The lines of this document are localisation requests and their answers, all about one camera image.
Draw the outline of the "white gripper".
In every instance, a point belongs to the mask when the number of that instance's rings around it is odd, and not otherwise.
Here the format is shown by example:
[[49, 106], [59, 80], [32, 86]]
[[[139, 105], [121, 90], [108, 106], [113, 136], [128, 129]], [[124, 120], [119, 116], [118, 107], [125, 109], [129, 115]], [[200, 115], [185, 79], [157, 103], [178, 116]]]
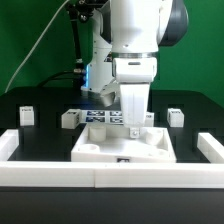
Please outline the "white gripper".
[[114, 58], [113, 74], [119, 84], [123, 123], [133, 139], [145, 123], [150, 85], [157, 73], [157, 59]]

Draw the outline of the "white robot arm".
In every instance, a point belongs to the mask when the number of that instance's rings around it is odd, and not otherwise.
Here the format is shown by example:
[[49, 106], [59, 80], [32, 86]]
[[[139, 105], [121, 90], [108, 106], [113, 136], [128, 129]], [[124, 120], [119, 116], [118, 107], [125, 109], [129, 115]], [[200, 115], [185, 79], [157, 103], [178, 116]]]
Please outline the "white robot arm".
[[98, 94], [106, 106], [119, 97], [123, 124], [137, 138], [157, 74], [157, 52], [187, 32], [184, 0], [92, 0], [85, 5], [93, 10], [93, 56], [83, 89]]

